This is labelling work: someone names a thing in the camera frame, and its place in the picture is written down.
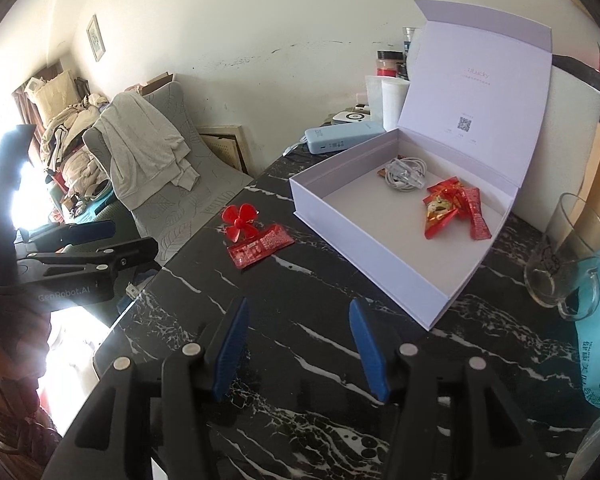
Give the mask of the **person's hand holding gripper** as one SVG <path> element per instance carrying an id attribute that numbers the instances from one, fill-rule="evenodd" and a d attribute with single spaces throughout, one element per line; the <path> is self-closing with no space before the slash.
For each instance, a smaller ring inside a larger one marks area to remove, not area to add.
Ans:
<path id="1" fill-rule="evenodd" d="M 0 377 L 12 380 L 38 379 L 45 374 L 47 342 L 22 338 L 14 356 L 0 347 Z"/>

